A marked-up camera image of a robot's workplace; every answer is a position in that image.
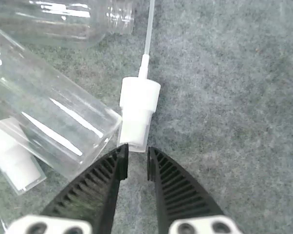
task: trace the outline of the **screw hole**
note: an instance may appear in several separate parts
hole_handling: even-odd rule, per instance
[[[47,225],[45,223],[36,223],[29,228],[27,234],[44,234],[46,229]]]
[[[83,230],[80,228],[70,228],[65,232],[65,234],[83,234]]]
[[[195,234],[196,231],[192,225],[188,223],[180,224],[178,227],[178,234]]]
[[[221,222],[214,223],[213,229],[216,233],[225,233],[225,234],[231,233],[230,228],[226,224]]]

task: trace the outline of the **bottle neck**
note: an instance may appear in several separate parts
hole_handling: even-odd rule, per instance
[[[105,17],[110,33],[131,34],[134,22],[133,2],[111,0]]]

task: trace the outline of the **clear plastic tube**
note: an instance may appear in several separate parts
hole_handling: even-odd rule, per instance
[[[146,31],[145,55],[148,55],[150,53],[151,37],[152,37],[152,29],[153,29],[153,18],[154,18],[154,8],[155,8],[155,0],[150,0],[150,7],[149,7],[149,12],[148,12],[148,22],[147,22],[147,31]]]
[[[83,48],[131,34],[133,22],[132,0],[0,0],[0,29],[34,44]]]
[[[0,30],[0,120],[9,117],[17,123],[0,121],[0,128],[68,179],[95,160],[121,123],[112,109]]]

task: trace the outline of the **white plastic cap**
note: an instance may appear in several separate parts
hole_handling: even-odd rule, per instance
[[[22,132],[16,125],[15,119],[1,120],[0,125],[3,123],[14,123],[13,126]],[[0,129],[0,170],[18,195],[46,178],[34,156],[2,129]]]
[[[118,136],[118,145],[128,144],[129,151],[143,153],[152,114],[155,113],[161,85],[155,81],[126,77],[123,79],[120,107],[123,123]]]

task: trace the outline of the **gray carpet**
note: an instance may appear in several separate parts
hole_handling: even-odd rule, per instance
[[[145,1],[132,36],[87,50],[28,46],[119,111],[121,80],[140,66],[147,12]],[[154,27],[149,78],[162,89],[149,145],[184,166],[245,234],[293,233],[293,0],[157,0]],[[157,233],[146,161],[130,155],[113,234]],[[39,212],[65,186],[42,167],[48,179],[17,198],[0,177],[6,222]]]

